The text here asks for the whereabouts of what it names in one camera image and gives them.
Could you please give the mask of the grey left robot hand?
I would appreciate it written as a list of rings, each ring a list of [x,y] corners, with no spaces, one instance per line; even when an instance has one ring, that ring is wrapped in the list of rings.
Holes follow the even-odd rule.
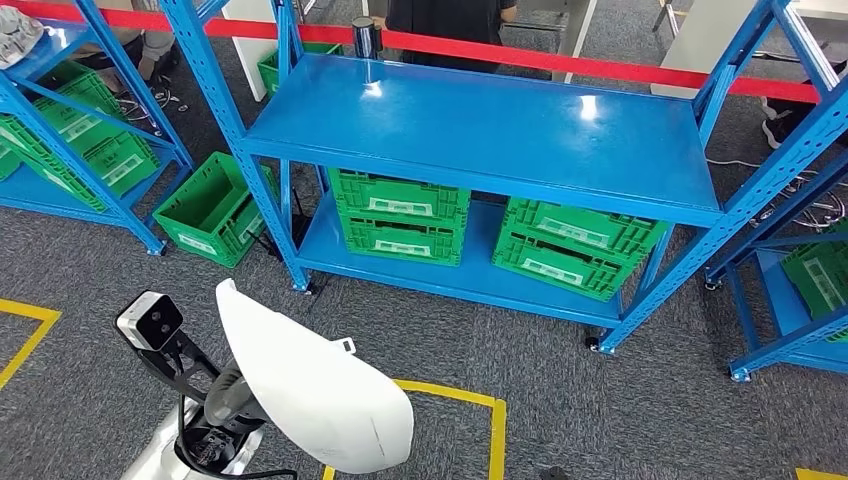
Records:
[[[231,359],[209,387],[204,416],[214,426],[261,424],[270,420],[256,399],[235,359]]]

